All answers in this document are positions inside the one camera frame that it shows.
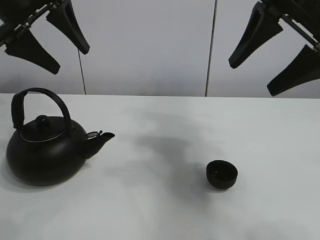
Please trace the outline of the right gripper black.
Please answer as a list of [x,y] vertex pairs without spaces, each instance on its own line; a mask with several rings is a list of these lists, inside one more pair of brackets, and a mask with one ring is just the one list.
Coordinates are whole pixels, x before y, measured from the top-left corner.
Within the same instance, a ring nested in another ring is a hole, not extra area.
[[[239,67],[255,50],[283,31],[280,18],[313,47],[320,46],[320,2],[318,0],[258,1],[246,29],[228,59],[231,68]],[[320,54],[305,45],[294,60],[268,85],[271,96],[320,78]]]

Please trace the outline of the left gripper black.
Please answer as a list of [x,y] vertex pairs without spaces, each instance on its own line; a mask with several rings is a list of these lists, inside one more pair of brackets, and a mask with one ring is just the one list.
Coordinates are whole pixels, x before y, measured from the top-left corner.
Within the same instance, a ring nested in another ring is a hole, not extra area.
[[0,2],[0,45],[9,56],[31,62],[56,75],[60,64],[41,46],[31,31],[25,31],[11,41],[20,29],[29,29],[43,14],[46,20],[62,32],[86,55],[90,50],[77,22],[71,0],[2,0]]

